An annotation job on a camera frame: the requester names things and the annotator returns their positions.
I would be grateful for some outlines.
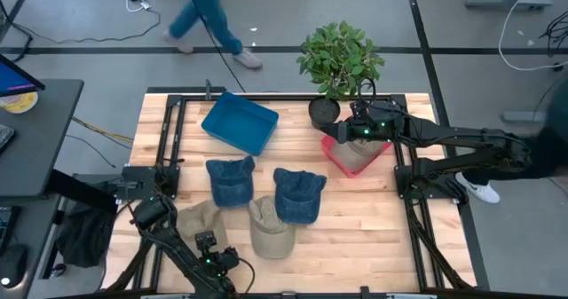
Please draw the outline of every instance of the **blue plastic bin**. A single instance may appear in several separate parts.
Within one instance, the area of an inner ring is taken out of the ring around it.
[[[226,91],[201,126],[212,137],[259,156],[277,121],[278,113]]]

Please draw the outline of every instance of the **black pot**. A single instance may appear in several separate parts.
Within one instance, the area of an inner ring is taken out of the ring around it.
[[[339,104],[335,99],[328,99],[324,96],[312,99],[308,106],[312,125],[318,130],[325,125],[335,122],[337,117],[339,117],[340,111]]]

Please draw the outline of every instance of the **blue denim hat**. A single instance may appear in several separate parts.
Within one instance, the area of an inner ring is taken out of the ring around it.
[[[312,224],[320,213],[327,178],[306,171],[276,169],[276,213],[289,224]]]
[[[205,162],[211,177],[213,201],[218,207],[245,206],[252,200],[252,157],[240,161]]]

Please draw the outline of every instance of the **shoe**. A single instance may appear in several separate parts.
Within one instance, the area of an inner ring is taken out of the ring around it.
[[[169,29],[166,29],[165,31],[163,31],[163,40],[166,41],[166,43],[168,43],[172,46],[176,46],[177,49],[180,50],[181,52],[183,52],[184,54],[193,53],[193,46],[190,46],[187,43],[184,43],[181,39],[173,37],[172,35],[170,35]]]
[[[460,183],[468,192],[473,193],[480,200],[488,203],[497,203],[501,200],[499,194],[494,191],[491,185],[475,185],[470,183],[461,172],[455,174],[455,180]]]
[[[233,58],[250,69],[257,69],[263,65],[263,61],[251,53],[248,49],[242,49],[241,54],[233,55]]]

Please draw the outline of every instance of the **cap brim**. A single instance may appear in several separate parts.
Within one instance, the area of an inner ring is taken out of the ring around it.
[[[253,221],[250,223],[250,238],[252,248],[256,254],[267,259],[285,258],[294,249],[296,242],[296,228],[290,225],[283,232],[268,233],[256,227]]]

